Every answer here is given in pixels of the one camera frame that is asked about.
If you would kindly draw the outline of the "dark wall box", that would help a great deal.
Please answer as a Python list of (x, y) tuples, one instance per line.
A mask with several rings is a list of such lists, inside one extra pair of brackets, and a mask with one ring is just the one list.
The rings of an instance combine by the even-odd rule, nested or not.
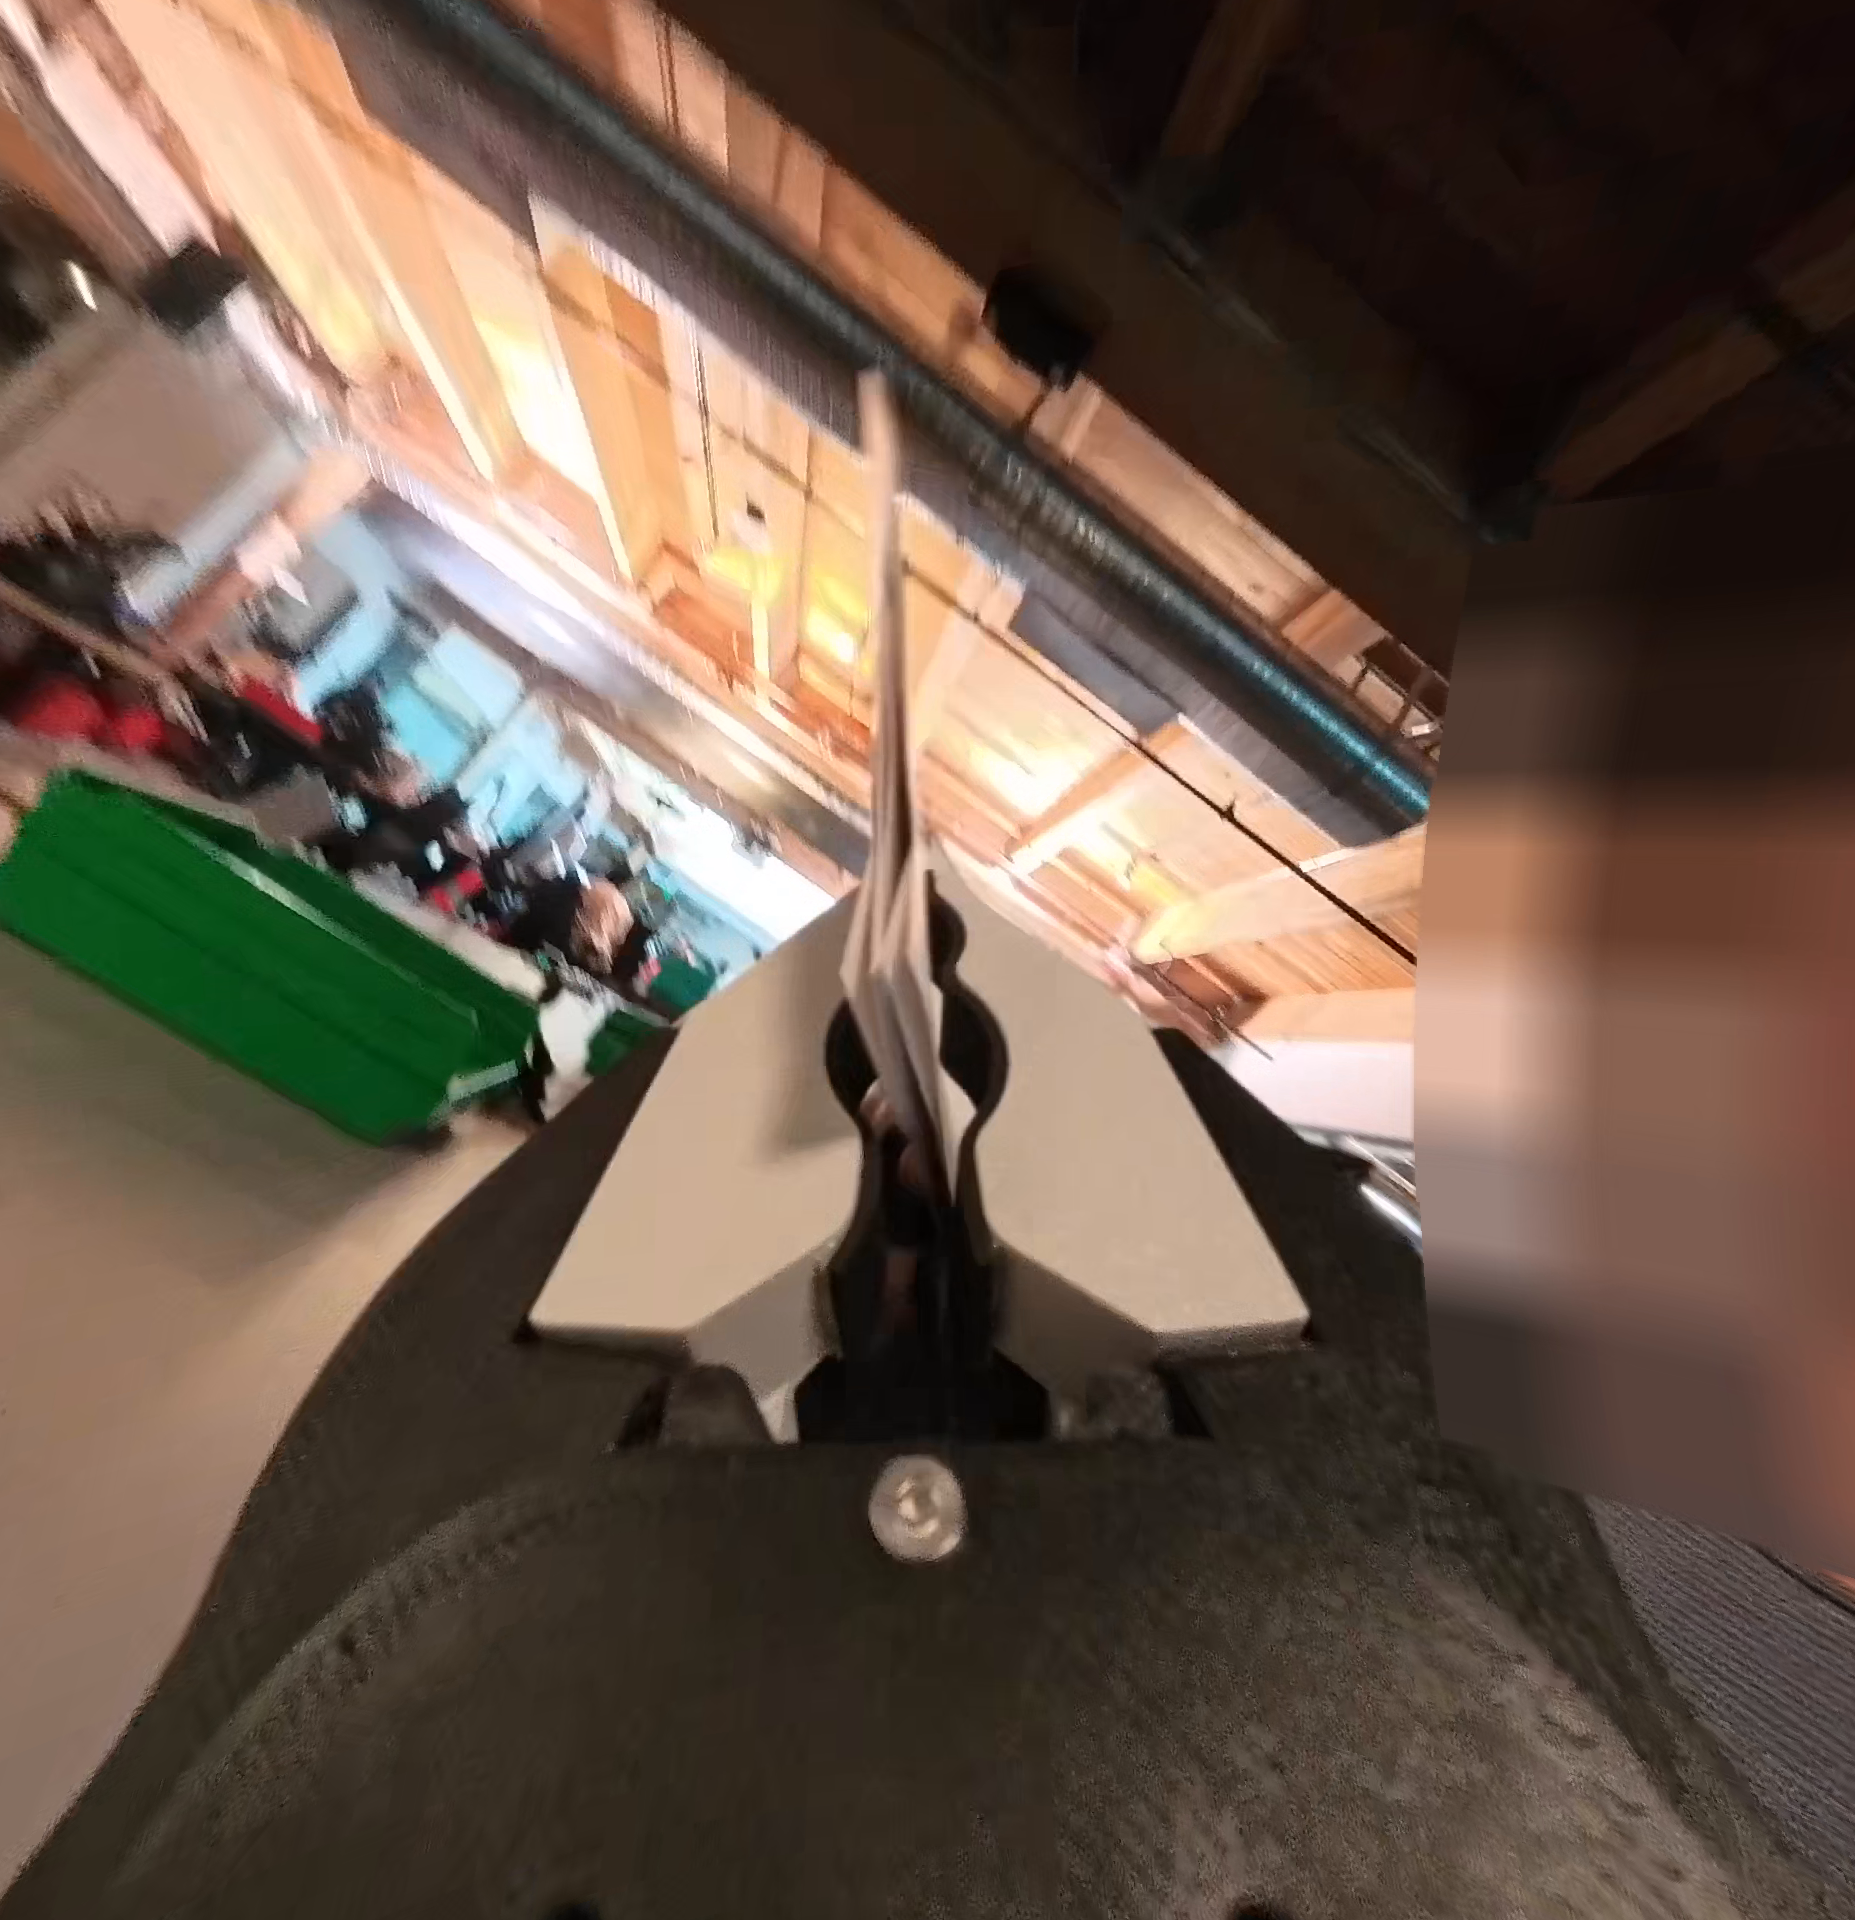
[(136, 299), (152, 323), (188, 340), (224, 315), (232, 297), (250, 286), (242, 258), (192, 237), (150, 270)]

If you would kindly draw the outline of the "black ceiling box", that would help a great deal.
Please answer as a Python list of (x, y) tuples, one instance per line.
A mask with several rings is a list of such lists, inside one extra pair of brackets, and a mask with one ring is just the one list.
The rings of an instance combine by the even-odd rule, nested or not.
[(1004, 264), (982, 304), (988, 337), (1050, 392), (1070, 390), (1106, 334), (1106, 311), (1034, 260)]

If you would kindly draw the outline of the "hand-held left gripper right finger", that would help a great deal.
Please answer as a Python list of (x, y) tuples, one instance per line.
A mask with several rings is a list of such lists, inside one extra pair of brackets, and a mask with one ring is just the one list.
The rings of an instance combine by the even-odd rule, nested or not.
[(952, 855), (934, 878), (966, 933), (958, 981), (1006, 1044), (1004, 1090), (972, 1130), (1004, 1260), (1000, 1349), (1082, 1412), (1124, 1375), (1298, 1346), (1308, 1306), (1162, 1034)]

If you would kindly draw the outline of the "person's grey ribbed top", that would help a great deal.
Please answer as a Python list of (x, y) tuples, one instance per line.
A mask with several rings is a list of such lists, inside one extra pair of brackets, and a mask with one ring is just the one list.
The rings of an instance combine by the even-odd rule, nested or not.
[(1855, 1914), (1855, 1594), (1632, 1503), (1592, 1500), (1590, 1513), (1676, 1686)]

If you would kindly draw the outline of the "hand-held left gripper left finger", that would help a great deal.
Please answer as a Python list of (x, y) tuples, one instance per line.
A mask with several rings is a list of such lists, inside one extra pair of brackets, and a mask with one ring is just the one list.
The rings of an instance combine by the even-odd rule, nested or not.
[(854, 898), (680, 1019), (530, 1308), (530, 1330), (740, 1374), (770, 1435), (828, 1352), (820, 1274), (862, 1144), (826, 1072)]

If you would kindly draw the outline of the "grey ceiling duct pipe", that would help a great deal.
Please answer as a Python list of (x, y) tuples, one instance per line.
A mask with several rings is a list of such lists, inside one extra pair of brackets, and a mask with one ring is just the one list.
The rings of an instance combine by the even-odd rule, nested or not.
[(364, 4), (360, 48), (380, 81), (508, 193), (546, 193), (656, 276), (724, 344), (768, 347), (770, 372), (818, 423), (854, 429), (854, 378), (888, 378), (918, 504), (1018, 571), (1034, 637), (1088, 665), (1110, 706), (1172, 708), (1352, 840), (1420, 825), (1432, 777), (1314, 668), (1286, 655), (1088, 494), (1026, 428), (932, 369), (836, 291), (696, 155), (584, 83), (530, 28), (488, 4)]

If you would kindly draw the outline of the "wooden parts sheet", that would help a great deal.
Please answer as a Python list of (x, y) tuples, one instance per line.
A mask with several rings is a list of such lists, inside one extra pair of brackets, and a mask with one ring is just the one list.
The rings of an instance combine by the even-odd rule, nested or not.
[(872, 830), (844, 947), (844, 1001), (892, 1126), (934, 1188), (950, 1192), (934, 887), (916, 818), (900, 497), (904, 447), (884, 372), (860, 376), (858, 413), (868, 477), (868, 640), (874, 652)]

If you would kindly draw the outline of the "green plastic bin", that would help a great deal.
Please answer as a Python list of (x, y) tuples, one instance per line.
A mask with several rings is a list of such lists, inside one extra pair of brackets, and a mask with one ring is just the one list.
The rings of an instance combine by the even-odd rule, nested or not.
[(370, 1148), (546, 1123), (662, 1028), (252, 827), (69, 766), (0, 783), (0, 938)]

